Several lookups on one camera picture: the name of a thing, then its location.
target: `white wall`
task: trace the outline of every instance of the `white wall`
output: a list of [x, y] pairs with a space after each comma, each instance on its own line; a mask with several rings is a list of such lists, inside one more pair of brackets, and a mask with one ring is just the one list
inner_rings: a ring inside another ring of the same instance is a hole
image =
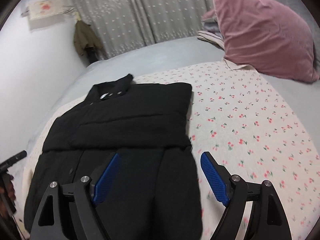
[[0, 31], [0, 162], [26, 148], [42, 118], [85, 70], [65, 18], [30, 31], [17, 5]]

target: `pillow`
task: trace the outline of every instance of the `pillow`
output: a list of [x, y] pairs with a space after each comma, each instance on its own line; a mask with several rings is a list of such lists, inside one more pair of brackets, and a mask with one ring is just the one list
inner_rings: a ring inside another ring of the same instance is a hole
[[314, 44], [314, 67], [320, 70], [320, 28], [313, 18], [312, 14], [309, 12], [307, 7], [301, 0], [276, 0], [286, 6], [291, 10], [295, 11], [305, 22], [309, 25], [309, 28], [313, 37]]
[[278, 78], [312, 83], [313, 40], [307, 23], [274, 0], [213, 0], [224, 58]]

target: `folded black jacket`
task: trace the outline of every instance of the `folded black jacket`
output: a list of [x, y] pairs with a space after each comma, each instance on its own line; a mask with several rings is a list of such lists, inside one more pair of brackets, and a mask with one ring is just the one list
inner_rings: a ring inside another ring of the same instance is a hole
[[[132, 84], [131, 75], [94, 85], [49, 131], [25, 205], [26, 229], [50, 182], [72, 183], [118, 152], [120, 169], [96, 207], [111, 239], [200, 239], [200, 192], [185, 131], [190, 97], [190, 84]], [[73, 203], [70, 213], [67, 237], [81, 240]]]

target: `snap button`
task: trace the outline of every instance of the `snap button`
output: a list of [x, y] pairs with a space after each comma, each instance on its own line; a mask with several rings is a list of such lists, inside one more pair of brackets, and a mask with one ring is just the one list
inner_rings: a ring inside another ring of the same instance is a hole
[[106, 95], [108, 95], [108, 94], [109, 94], [109, 93], [103, 94], [103, 95], [100, 97], [100, 99], [105, 98], [105, 97], [106, 97]]

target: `person's hand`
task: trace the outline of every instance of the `person's hand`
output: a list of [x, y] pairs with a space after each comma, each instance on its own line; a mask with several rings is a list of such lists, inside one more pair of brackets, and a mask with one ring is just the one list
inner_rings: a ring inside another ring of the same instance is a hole
[[[16, 200], [16, 196], [14, 194], [14, 188], [13, 188], [13, 184], [11, 182], [11, 180], [13, 180], [13, 176], [10, 175], [10, 183], [9, 185], [7, 185], [7, 192], [8, 192], [8, 196], [9, 198], [14, 201]], [[4, 189], [0, 187], [0, 194], [4, 194]], [[8, 211], [7, 208], [4, 204], [4, 202], [2, 201], [2, 198], [0, 198], [0, 215], [4, 218], [7, 219], [8, 218]]]

